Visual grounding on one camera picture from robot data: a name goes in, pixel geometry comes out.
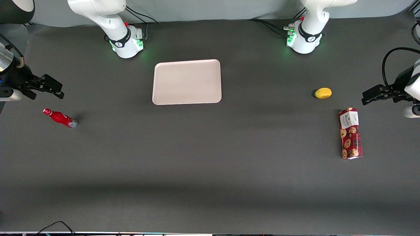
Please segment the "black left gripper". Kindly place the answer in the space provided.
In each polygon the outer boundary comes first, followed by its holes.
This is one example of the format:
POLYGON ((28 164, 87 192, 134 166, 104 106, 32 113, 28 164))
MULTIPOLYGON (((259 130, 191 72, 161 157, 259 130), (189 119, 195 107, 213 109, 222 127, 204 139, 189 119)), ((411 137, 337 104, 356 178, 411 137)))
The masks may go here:
POLYGON ((409 67, 408 69, 401 72, 395 82, 391 85, 387 82, 385 68, 383 66, 383 80, 385 83, 384 85, 376 85, 372 87, 370 90, 366 90, 362 93, 362 105, 368 105, 371 102, 377 100, 388 100, 393 99, 394 103, 400 101, 409 101, 415 102, 415 98, 405 92, 405 87, 408 85, 412 72, 414 71, 414 66, 409 67))

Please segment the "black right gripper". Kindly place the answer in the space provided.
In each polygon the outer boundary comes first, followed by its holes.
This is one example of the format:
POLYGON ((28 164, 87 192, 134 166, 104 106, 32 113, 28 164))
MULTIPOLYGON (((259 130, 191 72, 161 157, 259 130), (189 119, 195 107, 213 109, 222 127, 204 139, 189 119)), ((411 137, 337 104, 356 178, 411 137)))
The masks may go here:
POLYGON ((50 75, 42 75, 40 78, 33 75, 28 66, 17 68, 17 61, 12 63, 1 72, 1 100, 21 100, 24 96, 34 100, 41 91, 51 93, 59 99, 64 98, 62 84, 50 75))

